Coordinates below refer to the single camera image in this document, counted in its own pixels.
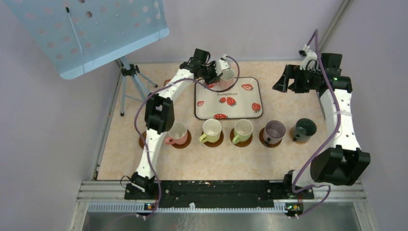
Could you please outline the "pale pink mug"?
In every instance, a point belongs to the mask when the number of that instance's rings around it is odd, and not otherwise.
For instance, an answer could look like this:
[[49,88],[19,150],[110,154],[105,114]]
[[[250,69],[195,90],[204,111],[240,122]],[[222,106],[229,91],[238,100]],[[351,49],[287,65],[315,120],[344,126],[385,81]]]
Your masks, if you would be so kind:
[[219,79],[220,90],[226,90],[229,87],[231,87],[232,84],[234,83],[234,76],[235,76],[234,70],[231,69],[224,70]]

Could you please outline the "strawberry enamel tray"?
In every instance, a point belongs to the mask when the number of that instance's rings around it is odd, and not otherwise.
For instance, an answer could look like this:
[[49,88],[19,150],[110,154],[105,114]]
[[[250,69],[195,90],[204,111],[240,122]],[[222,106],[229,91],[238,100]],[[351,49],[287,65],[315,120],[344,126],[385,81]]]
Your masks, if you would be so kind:
[[263,115],[259,83],[253,77],[241,77],[228,91],[219,84],[205,88],[194,84],[194,115],[197,119],[249,119]]

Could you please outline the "woven rattan coaster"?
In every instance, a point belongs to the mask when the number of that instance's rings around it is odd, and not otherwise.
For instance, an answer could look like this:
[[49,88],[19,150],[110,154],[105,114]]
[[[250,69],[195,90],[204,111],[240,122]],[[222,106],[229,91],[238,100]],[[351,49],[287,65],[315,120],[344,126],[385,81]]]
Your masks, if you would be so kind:
[[289,131],[289,136],[293,142],[297,144],[305,144],[311,139],[311,136],[308,136],[306,132],[307,130],[304,128],[293,126]]

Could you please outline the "purple mug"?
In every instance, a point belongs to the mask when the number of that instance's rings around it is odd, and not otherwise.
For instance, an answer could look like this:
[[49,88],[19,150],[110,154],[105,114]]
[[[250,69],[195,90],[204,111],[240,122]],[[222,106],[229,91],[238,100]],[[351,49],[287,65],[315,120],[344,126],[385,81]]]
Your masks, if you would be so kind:
[[263,139],[272,144],[277,143],[286,133],[285,125],[278,120],[271,120],[265,125]]

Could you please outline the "dark green mug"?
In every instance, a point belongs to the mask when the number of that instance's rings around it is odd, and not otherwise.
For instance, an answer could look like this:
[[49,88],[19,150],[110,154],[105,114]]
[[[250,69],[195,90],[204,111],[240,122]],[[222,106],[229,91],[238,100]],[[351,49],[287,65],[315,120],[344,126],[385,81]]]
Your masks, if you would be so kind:
[[306,143],[317,132],[315,122],[309,118],[301,118],[294,125],[290,135],[291,140],[296,143]]

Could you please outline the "brown wooden coaster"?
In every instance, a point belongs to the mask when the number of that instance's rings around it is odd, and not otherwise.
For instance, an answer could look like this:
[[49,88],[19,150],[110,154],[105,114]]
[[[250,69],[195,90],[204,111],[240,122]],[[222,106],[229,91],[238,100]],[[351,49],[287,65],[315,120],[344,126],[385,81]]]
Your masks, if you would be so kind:
[[207,142],[203,142],[203,144],[204,144],[205,146],[207,146],[207,147],[215,148],[215,147],[220,146],[220,145],[222,144],[223,140],[224,140],[224,133],[223,133],[223,131],[221,131],[221,133],[220,133],[220,139],[219,139],[217,142],[211,143],[211,142],[208,142],[208,141],[207,141]]
[[139,137],[139,147],[141,148],[141,149],[144,149],[144,142],[143,142],[143,140],[144,139],[146,139],[146,131],[144,131],[142,134],[141,134],[141,136]]
[[237,146],[237,147],[246,147],[246,146],[248,146],[248,145],[252,142],[252,140],[253,140],[253,134],[252,134],[252,135],[249,137],[249,139],[246,140],[246,141],[242,141],[242,142],[238,142],[238,143],[233,143],[233,139],[234,139],[234,137],[235,137],[235,135],[234,135],[234,129],[232,129],[232,130],[230,131],[229,136],[230,136],[229,139],[230,139],[231,143],[232,143],[233,145]]
[[268,148],[275,148],[277,146],[279,146],[282,142],[282,139],[280,139],[277,143],[272,144],[270,141],[267,142],[267,140],[263,139],[263,134],[264,134],[265,128],[262,128],[259,132],[259,140],[261,142],[262,145],[268,147]]
[[171,146],[176,149],[184,149],[190,145],[191,140],[192,140],[191,133],[189,130],[187,130],[185,135],[179,139],[179,141],[184,141],[184,143],[181,143],[181,144],[174,143]]

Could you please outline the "light green mug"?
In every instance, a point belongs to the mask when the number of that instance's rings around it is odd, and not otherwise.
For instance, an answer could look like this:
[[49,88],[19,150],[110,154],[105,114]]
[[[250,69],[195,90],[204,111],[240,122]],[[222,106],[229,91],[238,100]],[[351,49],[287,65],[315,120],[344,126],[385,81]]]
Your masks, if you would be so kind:
[[232,139],[233,144],[240,142],[246,142],[252,136],[254,126],[251,121],[247,119],[240,119],[234,125],[234,137]]

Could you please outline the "yellow green mug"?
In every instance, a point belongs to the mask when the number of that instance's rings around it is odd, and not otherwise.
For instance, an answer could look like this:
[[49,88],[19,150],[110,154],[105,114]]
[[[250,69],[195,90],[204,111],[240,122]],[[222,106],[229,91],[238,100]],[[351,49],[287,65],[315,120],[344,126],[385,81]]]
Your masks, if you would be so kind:
[[220,139],[221,123],[216,119],[208,119],[203,123],[203,134],[199,137],[201,143],[216,143]]

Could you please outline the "salmon pink mug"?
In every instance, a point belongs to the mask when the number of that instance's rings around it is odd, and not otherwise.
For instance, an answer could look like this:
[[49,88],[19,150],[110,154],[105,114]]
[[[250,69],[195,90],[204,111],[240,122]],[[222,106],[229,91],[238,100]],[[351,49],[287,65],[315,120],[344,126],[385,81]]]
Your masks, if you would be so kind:
[[168,131],[168,137],[165,139],[165,144],[183,145],[188,139],[187,127],[181,122],[175,122],[172,128]]

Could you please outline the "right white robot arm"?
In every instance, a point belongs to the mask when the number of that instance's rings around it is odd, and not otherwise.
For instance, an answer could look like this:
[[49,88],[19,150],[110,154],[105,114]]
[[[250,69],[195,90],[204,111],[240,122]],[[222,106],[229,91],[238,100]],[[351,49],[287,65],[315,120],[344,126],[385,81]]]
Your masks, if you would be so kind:
[[306,166],[294,170],[292,180],[282,185],[288,198],[295,198],[303,187],[353,185],[370,164],[370,154],[361,150],[351,113],[352,82],[341,75],[342,55],[323,53],[321,60],[314,51],[300,51],[300,65],[286,65],[273,89],[308,93],[315,90],[325,119],[328,138]]

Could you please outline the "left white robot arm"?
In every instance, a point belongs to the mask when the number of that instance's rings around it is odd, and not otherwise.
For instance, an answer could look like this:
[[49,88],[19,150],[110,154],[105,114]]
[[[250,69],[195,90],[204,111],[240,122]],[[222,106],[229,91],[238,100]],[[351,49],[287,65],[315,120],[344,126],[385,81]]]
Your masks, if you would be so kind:
[[142,103],[146,136],[142,139],[144,148],[140,164],[130,182],[143,199],[152,197],[154,185],[159,181],[154,168],[164,137],[175,122],[175,100],[191,83],[213,91],[209,86],[219,82],[224,72],[231,68],[225,55],[215,61],[210,61],[209,57],[209,52],[196,49],[194,55],[179,66],[174,77],[163,88],[150,93]]

